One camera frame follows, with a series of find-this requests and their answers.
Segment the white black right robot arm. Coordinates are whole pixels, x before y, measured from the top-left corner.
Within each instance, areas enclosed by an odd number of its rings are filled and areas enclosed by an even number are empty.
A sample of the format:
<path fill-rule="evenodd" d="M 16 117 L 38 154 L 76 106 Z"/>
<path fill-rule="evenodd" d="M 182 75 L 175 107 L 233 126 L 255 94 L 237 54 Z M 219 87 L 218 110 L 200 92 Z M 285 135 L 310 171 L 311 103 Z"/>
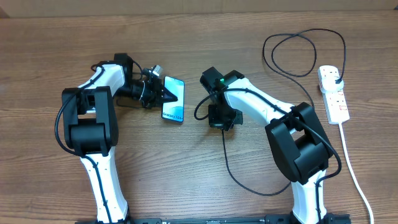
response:
<path fill-rule="evenodd" d="M 256 88 L 236 70 L 222 75 L 215 67 L 200 83 L 212 103 L 209 125 L 223 133 L 243 123 L 246 114 L 265 127 L 274 162 L 290 182 L 294 206 L 288 215 L 266 215 L 267 223 L 348 223 L 349 216 L 328 213 L 323 182 L 341 172 L 341 159 L 308 103 L 291 105 Z"/>

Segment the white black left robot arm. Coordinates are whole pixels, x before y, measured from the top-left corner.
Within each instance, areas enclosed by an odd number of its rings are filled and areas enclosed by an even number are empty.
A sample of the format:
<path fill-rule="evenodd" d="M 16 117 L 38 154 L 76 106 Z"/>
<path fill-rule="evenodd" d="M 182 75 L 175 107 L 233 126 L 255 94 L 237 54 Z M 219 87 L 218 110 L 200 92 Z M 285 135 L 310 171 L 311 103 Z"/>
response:
<path fill-rule="evenodd" d="M 159 106 L 162 117 L 183 121 L 185 84 L 173 77 L 161 78 L 162 68 L 140 68 L 127 53 L 91 66 L 93 76 L 77 88 L 62 91 L 54 135 L 60 147 L 78 156 L 91 182 L 96 200 L 95 223 L 133 223 L 129 205 L 121 190 L 115 152 L 119 139 L 115 97 L 140 102 L 145 109 Z"/>

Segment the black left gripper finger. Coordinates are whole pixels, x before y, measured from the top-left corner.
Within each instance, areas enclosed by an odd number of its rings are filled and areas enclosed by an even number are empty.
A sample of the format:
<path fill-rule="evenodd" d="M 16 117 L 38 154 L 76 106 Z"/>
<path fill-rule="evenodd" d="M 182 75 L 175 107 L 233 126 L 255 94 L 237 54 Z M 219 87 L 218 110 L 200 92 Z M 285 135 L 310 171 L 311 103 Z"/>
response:
<path fill-rule="evenodd" d="M 175 95 L 172 92 L 170 92 L 166 87 L 164 87 L 163 84 L 160 84 L 159 90 L 160 90 L 159 94 L 162 99 L 174 99 L 175 98 Z"/>
<path fill-rule="evenodd" d="M 178 101 L 178 98 L 176 96 L 171 98 L 164 98 L 163 96 L 161 96 L 157 99 L 157 107 L 162 107 L 164 103 L 172 103 L 176 101 Z"/>

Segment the blue Samsung Galaxy smartphone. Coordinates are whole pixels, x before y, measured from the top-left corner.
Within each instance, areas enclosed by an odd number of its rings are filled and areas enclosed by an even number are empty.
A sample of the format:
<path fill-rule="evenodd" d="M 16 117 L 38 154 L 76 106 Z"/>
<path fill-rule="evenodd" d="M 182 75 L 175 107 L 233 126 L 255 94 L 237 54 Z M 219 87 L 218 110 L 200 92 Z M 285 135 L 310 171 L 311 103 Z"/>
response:
<path fill-rule="evenodd" d="M 174 77 L 165 77 L 162 118 L 182 123 L 184 115 L 184 99 L 184 81 Z"/>

